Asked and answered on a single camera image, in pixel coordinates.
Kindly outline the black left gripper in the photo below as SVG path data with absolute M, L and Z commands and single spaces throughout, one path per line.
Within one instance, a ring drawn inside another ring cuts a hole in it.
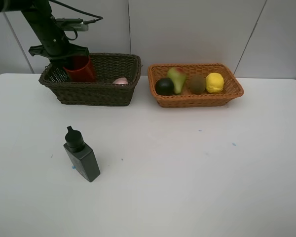
M 89 56 L 89 50 L 87 47 L 78 46 L 75 44 L 63 44 L 61 46 L 31 46 L 29 49 L 31 56 L 39 55 L 49 59 L 51 63 L 67 64 L 74 56 Z M 70 82 L 71 79 L 67 72 L 53 64 L 48 65 L 47 80 L 51 82 Z

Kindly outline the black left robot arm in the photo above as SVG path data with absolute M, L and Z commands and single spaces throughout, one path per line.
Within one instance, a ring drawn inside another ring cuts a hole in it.
M 96 23 L 103 17 L 76 9 L 58 0 L 55 4 L 90 16 L 92 20 L 55 18 L 48 0 L 0 0 L 0 13 L 22 13 L 41 43 L 30 47 L 29 53 L 32 56 L 47 58 L 52 66 L 65 70 L 73 82 L 95 82 L 95 71 L 88 48 L 73 44 L 72 38 L 67 37 L 65 32 L 72 31 L 76 34 L 79 31 L 87 31 L 89 24 Z

